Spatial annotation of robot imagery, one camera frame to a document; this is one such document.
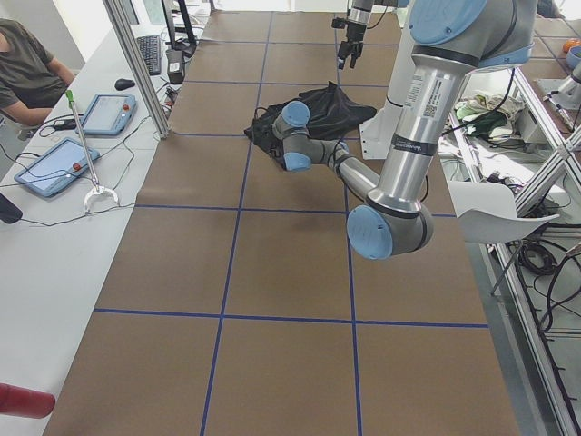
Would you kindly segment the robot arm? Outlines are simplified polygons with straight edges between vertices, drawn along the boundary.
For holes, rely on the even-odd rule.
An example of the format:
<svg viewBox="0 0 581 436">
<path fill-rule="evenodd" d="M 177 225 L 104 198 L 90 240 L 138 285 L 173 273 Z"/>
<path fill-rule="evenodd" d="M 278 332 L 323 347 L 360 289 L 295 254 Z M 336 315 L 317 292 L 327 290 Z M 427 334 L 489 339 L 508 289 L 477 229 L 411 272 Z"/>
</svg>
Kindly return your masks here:
<svg viewBox="0 0 581 436">
<path fill-rule="evenodd" d="M 346 39 L 340 43 L 337 52 L 338 68 L 342 70 L 346 62 L 350 60 L 349 68 L 354 68 L 357 60 L 361 57 L 364 45 L 364 35 L 370 28 L 374 28 L 380 22 L 369 26 L 374 5 L 389 7 L 405 7 L 409 4 L 407 0 L 399 1 L 372 1 L 355 0 L 347 7 L 345 17 L 335 17 L 331 21 L 333 29 L 345 29 Z"/>
<path fill-rule="evenodd" d="M 409 89 L 381 173 L 352 155 L 342 141 L 309 137 L 308 107 L 290 102 L 271 125 L 281 140 L 286 170 L 329 167 L 363 204 L 347 219 L 351 247 L 383 260 L 412 253 L 432 234 L 429 210 L 419 191 L 438 139 L 466 75 L 525 63 L 533 45 L 535 1 L 415 1 L 407 29 L 414 64 Z"/>
</svg>

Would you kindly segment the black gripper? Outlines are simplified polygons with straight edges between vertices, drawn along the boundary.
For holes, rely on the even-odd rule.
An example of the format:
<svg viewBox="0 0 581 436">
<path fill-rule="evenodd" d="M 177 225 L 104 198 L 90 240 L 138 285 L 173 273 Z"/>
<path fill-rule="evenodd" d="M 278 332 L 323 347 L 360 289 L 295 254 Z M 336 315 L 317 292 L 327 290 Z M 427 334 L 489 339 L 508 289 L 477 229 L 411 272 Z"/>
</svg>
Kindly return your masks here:
<svg viewBox="0 0 581 436">
<path fill-rule="evenodd" d="M 362 23 L 348 21 L 346 40 L 340 44 L 337 52 L 338 68 L 344 69 L 346 60 L 350 56 L 350 69 L 354 69 L 358 59 L 362 55 L 364 35 L 367 26 Z"/>
</svg>

